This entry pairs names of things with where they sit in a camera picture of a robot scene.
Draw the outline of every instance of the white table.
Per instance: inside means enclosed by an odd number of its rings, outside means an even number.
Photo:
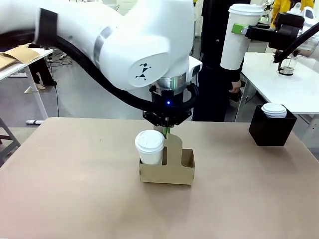
[[[303,138],[310,146],[312,136],[319,125],[319,74],[297,63],[293,76],[283,76],[273,63],[273,53],[246,53],[242,73],[247,78],[236,122],[240,122],[251,86],[271,103],[284,105],[295,115],[315,115]]]
[[[29,65],[32,64],[33,62],[36,62],[40,59],[42,59],[43,57],[53,53],[53,50],[52,49],[49,49],[49,50],[45,50],[45,49],[36,49],[36,48],[33,48],[34,51],[36,51],[37,53],[40,54],[40,56],[36,59],[34,59],[33,61],[27,63],[27,64],[23,64],[23,63],[16,63],[16,64],[13,64],[9,67],[6,67],[4,68],[3,70],[0,70],[0,81],[9,77],[10,75],[14,74],[15,72],[18,72],[20,70],[22,70],[23,68],[25,69],[25,72],[26,72],[26,76],[27,76],[27,80],[29,81],[30,83],[30,86],[32,88],[32,92],[36,98],[36,101],[37,101],[37,104],[40,108],[40,111],[41,111],[41,114],[42,114],[42,117],[44,120],[46,120],[48,118],[48,114],[45,110],[45,107],[44,107],[44,104],[42,102],[42,99],[41,99],[41,96],[40,96],[40,93],[39,93],[39,90],[37,89],[36,85],[35,85],[35,82],[33,80],[33,77],[32,77],[32,74],[30,72],[30,69],[29,69]]]

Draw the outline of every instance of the black pants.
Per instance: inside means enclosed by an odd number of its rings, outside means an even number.
[[[29,68],[35,83],[40,84],[40,78],[37,75],[37,73],[39,73],[45,86],[54,86],[54,80],[52,79],[44,59],[40,59],[30,64]]]
[[[198,74],[199,96],[193,121],[224,122],[229,107],[231,80],[219,64],[205,64]]]

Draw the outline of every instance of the human hand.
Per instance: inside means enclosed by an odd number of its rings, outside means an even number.
[[[238,93],[240,91],[241,81],[232,82],[231,84],[233,85],[233,89],[229,92],[233,94]]]

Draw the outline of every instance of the cardboard cup holder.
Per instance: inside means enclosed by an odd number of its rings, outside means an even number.
[[[269,118],[261,108],[261,105],[256,106],[249,128],[255,143],[258,146],[284,146],[297,118],[289,110],[285,118]]]
[[[140,160],[140,177],[144,183],[191,185],[195,175],[194,153],[182,148],[182,140],[168,134],[164,141],[162,165],[143,164]]]

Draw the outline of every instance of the person in yellow jacket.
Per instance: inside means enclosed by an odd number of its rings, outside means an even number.
[[[314,8],[313,0],[275,0],[271,27],[275,27],[274,21],[279,12],[288,12],[297,2],[301,2],[301,11],[304,10],[305,6]]]

